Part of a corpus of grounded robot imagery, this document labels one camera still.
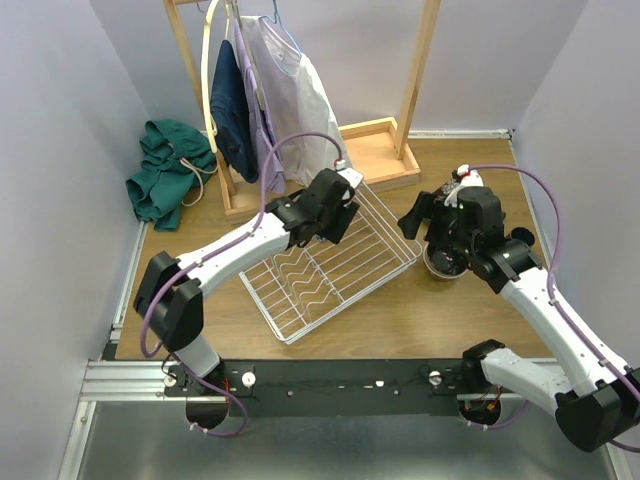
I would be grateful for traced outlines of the beige ceramic bowl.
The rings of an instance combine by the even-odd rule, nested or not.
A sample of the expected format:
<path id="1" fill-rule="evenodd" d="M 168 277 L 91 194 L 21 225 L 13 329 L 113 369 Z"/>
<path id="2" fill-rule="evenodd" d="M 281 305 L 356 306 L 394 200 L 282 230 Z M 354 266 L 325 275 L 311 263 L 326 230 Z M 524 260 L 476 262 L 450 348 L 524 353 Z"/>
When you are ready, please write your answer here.
<path id="1" fill-rule="evenodd" d="M 431 244 L 424 248 L 423 262 L 431 275 L 438 280 L 455 280 L 467 271 L 467 262 L 463 256 Z"/>

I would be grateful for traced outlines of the dark blue cup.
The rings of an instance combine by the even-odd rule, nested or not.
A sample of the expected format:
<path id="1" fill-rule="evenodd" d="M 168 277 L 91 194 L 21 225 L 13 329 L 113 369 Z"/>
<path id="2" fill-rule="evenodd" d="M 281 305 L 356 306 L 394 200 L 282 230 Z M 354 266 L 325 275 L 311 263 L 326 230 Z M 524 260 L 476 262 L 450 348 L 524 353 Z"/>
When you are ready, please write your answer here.
<path id="1" fill-rule="evenodd" d="M 536 242 L 535 235 L 529 229 L 524 227 L 514 228 L 510 232 L 509 237 L 511 239 L 519 240 L 529 247 L 532 247 Z"/>

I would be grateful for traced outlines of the black floral square plate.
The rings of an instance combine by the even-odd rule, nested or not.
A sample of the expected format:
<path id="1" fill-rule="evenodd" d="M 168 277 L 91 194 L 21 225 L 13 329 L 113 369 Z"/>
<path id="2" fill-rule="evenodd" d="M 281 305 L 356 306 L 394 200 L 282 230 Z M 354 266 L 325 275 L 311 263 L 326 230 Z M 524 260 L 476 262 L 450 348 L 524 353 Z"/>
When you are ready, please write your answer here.
<path id="1" fill-rule="evenodd" d="M 452 177 L 442 184 L 435 192 L 435 201 L 446 206 L 455 205 L 457 201 L 457 192 L 462 187 L 462 179 L 460 177 Z"/>

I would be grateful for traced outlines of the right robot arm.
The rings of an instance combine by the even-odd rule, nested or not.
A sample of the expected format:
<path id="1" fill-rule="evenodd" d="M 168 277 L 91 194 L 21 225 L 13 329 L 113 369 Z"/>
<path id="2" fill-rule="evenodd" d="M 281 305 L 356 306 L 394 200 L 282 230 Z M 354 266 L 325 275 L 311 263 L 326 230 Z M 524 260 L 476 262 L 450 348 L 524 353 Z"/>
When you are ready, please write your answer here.
<path id="1" fill-rule="evenodd" d="M 505 234 L 499 198 L 483 186 L 463 187 L 453 203 L 422 192 L 398 226 L 413 239 L 421 224 L 441 258 L 457 261 L 508 301 L 537 332 L 562 368 L 553 374 L 490 339 L 466 350 L 460 379 L 469 390 L 506 388 L 552 415 L 579 450 L 593 452 L 639 424 L 639 371 L 594 350 L 602 344 L 549 284 L 549 273 L 530 245 Z"/>

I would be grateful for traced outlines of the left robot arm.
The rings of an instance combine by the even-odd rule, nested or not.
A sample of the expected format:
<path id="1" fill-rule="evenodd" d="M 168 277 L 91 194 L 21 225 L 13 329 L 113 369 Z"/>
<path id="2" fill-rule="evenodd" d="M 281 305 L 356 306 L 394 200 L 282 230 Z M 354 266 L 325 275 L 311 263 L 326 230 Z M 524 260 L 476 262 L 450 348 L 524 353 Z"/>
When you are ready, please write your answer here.
<path id="1" fill-rule="evenodd" d="M 204 301 L 230 278 L 316 237 L 340 242 L 359 204 L 355 193 L 364 175 L 353 168 L 323 169 L 310 186 L 270 201 L 246 224 L 198 250 L 179 257 L 162 251 L 150 260 L 133 307 L 147 331 L 188 371 L 187 382 L 201 395 L 214 393 L 222 380 L 222 359 L 204 338 Z"/>

